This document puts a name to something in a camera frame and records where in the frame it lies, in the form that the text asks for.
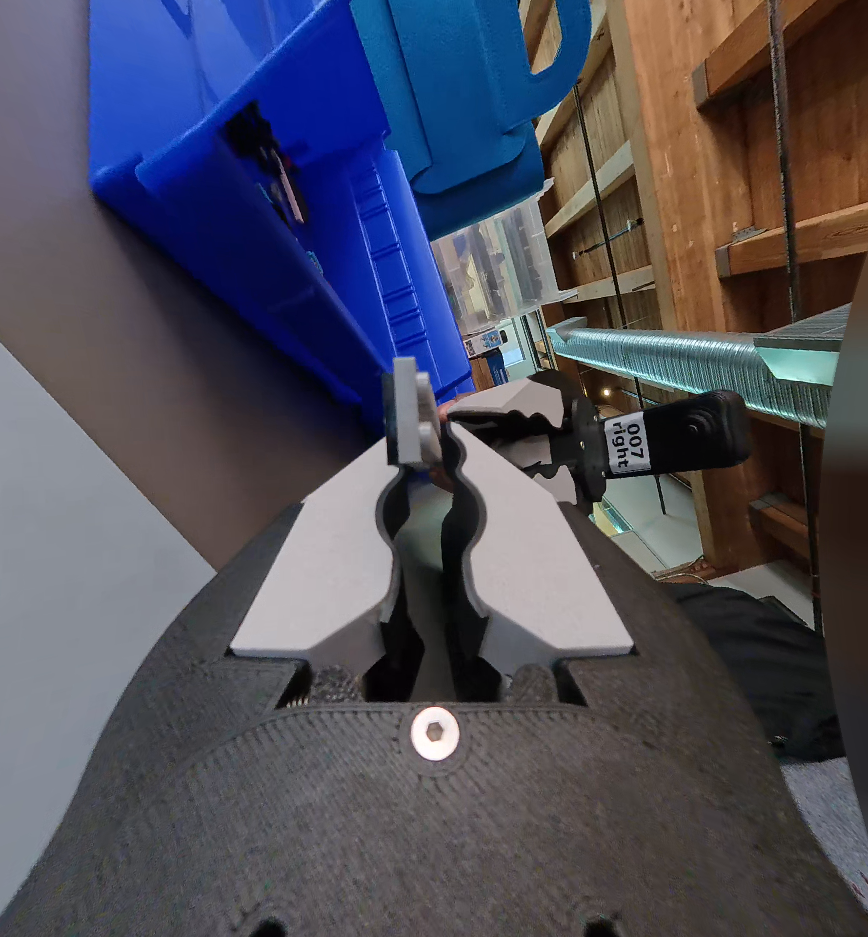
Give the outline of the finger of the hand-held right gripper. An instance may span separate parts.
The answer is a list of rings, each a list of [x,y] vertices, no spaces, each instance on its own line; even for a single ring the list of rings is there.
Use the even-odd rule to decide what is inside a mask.
[[[477,469],[476,486],[486,505],[537,501],[537,495],[525,492],[525,483],[541,487],[555,502],[577,503],[570,469],[552,460],[549,435],[507,439],[493,432],[477,432],[476,440],[493,453],[481,458]]]
[[[447,410],[447,421],[484,441],[516,441],[561,430],[560,389],[538,381],[511,381],[469,394]]]

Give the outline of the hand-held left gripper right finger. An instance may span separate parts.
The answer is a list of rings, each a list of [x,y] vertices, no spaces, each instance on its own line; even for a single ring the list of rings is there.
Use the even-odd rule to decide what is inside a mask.
[[[445,429],[453,494],[443,574],[454,661],[512,676],[530,664],[627,655],[634,642],[563,511],[575,505],[529,483],[537,501],[486,505],[477,469],[492,454],[460,425]]]

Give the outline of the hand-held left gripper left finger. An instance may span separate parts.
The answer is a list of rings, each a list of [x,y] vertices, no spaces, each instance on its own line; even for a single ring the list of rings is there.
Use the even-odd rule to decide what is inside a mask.
[[[370,668],[401,589],[406,473],[372,447],[302,503],[232,638],[237,657]]]

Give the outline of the small light grey toy brick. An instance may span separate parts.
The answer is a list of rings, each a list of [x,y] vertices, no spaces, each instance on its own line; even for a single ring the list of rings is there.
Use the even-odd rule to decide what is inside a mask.
[[[442,465],[440,416],[430,375],[414,357],[395,357],[382,375],[388,464],[415,470]]]

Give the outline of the pile of mixed toy bricks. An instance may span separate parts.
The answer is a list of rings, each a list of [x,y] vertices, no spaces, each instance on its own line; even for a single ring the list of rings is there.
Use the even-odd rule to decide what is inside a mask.
[[[303,231],[310,212],[299,185],[299,168],[287,155],[275,136],[271,123],[253,100],[224,124],[222,134],[233,155],[257,166],[258,182],[276,215],[295,237],[303,237],[303,250],[321,275],[323,264],[309,245],[310,235]]]

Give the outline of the blue plastic storage bin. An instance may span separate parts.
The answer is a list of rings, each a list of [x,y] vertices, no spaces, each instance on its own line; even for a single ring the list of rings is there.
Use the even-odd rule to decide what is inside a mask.
[[[471,365],[348,2],[93,1],[94,195],[371,428],[412,356],[436,399]],[[321,275],[233,155],[256,100],[299,168]]]

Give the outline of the clear plastic drawer unit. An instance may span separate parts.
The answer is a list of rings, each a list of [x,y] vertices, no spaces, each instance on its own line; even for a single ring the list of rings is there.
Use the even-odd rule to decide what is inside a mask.
[[[432,242],[463,337],[560,302],[539,205],[540,196],[531,196]]]

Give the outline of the person's black jacket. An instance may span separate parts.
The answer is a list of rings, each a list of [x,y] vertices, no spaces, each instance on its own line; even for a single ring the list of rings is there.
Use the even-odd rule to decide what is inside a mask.
[[[726,665],[777,756],[808,763],[845,757],[819,634],[743,591],[681,582],[662,588]]]

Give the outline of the brick instruction booklet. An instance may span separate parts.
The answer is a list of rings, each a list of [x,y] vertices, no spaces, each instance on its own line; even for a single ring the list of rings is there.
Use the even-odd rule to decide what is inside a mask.
[[[0,343],[0,914],[214,570]]]

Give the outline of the teal felt chair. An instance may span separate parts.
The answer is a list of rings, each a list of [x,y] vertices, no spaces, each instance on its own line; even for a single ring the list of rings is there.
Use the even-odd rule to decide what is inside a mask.
[[[533,120],[564,100],[584,66],[591,6],[557,2],[561,41],[532,72],[511,1],[350,2],[429,241],[542,191]]]

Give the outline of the person's grey sweatshirt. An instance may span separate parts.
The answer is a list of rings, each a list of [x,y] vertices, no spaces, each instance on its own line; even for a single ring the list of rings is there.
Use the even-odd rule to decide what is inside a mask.
[[[782,759],[779,767],[804,821],[868,914],[868,832],[847,759]]]

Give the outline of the silver ventilation duct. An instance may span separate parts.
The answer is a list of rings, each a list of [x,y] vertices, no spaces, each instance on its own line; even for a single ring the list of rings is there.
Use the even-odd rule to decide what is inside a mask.
[[[586,318],[550,327],[567,359],[667,390],[738,393],[755,413],[826,429],[851,304],[764,334],[598,329]]]

